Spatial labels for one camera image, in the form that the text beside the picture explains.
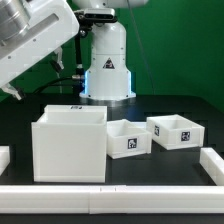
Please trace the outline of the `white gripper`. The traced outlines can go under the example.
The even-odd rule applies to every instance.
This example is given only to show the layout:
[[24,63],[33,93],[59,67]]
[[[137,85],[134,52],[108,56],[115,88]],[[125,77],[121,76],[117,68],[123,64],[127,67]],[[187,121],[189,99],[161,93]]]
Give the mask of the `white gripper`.
[[78,30],[66,0],[0,0],[0,88],[22,100],[22,90],[9,83],[53,51],[53,69],[63,70],[60,46]]

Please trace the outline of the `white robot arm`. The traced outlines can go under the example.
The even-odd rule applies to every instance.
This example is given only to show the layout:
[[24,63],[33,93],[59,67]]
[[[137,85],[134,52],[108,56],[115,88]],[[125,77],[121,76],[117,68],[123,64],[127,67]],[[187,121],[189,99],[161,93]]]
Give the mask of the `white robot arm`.
[[120,101],[133,98],[126,67],[126,30],[117,8],[145,5],[149,0],[0,0],[0,89],[21,97],[10,82],[50,53],[63,68],[62,45],[91,33],[91,66],[76,59],[82,98]]

